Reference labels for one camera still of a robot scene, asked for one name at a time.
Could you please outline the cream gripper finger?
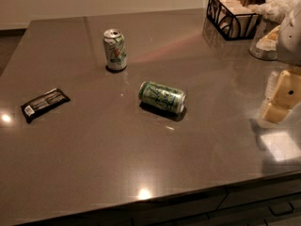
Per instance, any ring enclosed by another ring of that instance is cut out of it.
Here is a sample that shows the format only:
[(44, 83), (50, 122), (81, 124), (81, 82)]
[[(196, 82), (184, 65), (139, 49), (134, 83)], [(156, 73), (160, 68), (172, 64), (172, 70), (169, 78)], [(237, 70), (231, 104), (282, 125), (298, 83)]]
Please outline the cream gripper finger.
[(301, 73), (299, 69), (272, 72), (265, 91), (261, 117), (279, 124), (301, 102)]

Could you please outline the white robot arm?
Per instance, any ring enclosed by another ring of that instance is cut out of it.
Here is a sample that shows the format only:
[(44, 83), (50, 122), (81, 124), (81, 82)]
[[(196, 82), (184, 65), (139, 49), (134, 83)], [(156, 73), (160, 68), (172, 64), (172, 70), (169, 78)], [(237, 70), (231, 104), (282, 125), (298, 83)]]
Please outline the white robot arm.
[(261, 118), (271, 123), (282, 123), (301, 101), (301, 1), (280, 25), (277, 37), (277, 58), (289, 70), (272, 73), (265, 91)]

